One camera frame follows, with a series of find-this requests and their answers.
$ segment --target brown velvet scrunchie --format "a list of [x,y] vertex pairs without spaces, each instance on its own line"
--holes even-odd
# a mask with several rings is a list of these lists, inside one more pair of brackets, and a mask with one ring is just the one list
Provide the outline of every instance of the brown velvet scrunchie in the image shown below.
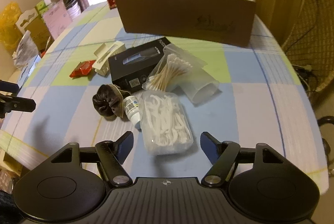
[[116,85],[102,85],[93,96],[93,105],[101,116],[123,117],[123,99],[130,95],[129,91],[123,91]]

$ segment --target white bottle cap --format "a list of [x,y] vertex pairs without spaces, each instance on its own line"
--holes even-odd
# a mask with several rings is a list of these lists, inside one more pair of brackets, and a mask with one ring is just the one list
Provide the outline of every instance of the white bottle cap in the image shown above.
[[130,119],[132,124],[135,126],[136,129],[140,129],[140,114],[139,112],[134,113]]

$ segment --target table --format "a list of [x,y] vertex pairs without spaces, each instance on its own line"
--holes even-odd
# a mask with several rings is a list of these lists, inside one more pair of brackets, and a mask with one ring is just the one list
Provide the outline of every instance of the table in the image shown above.
[[[321,193],[328,189],[325,154],[311,105],[290,62],[257,16],[249,48],[167,37],[204,60],[204,70],[220,82],[220,92],[199,106],[175,91],[194,136],[193,146],[185,153],[150,156],[141,132],[131,122],[101,117],[92,96],[101,84],[111,83],[110,75],[71,79],[71,71],[80,61],[94,59],[94,50],[103,42],[111,45],[119,40],[130,48],[157,38],[126,33],[117,9],[109,10],[106,3],[90,6],[55,40],[26,80],[19,96],[34,99],[36,110],[7,114],[0,147],[33,169],[68,142],[89,147],[132,131],[134,148],[123,165],[132,178],[201,179],[211,167],[199,146],[200,134],[207,131],[220,141],[231,140],[242,147],[265,142],[308,174]],[[83,167],[97,173],[96,164]],[[237,172],[251,167],[241,164]]]

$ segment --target bottle label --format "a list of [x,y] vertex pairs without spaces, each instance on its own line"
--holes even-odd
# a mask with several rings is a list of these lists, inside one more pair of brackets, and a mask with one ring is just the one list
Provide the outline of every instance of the bottle label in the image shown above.
[[129,96],[124,100],[125,113],[129,114],[133,109],[138,108],[138,100],[135,96]]

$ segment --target power cord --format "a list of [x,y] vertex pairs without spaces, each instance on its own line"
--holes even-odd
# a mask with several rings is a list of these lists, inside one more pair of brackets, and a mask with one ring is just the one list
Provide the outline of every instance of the power cord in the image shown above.
[[289,50],[290,50],[290,48],[292,47],[292,46],[294,46],[297,42],[299,42],[302,38],[304,38],[309,32],[311,32],[314,28],[315,28],[315,26],[317,25],[317,23],[318,23],[318,18],[319,18],[319,0],[316,0],[316,3],[317,3],[317,13],[316,13],[316,18],[315,18],[315,22],[314,22],[314,24],[313,24],[313,26],[309,29],[309,30],[307,30],[300,38],[298,38],[298,39],[296,39],[286,50],[285,50],[285,53],[287,53]]
[[[312,72],[311,65],[306,66],[299,66],[299,65],[292,65],[300,82],[302,83],[302,86],[307,94],[308,97],[312,95],[313,92],[316,91],[316,88],[318,87],[318,77]],[[315,79],[315,89],[311,89],[310,78]]]

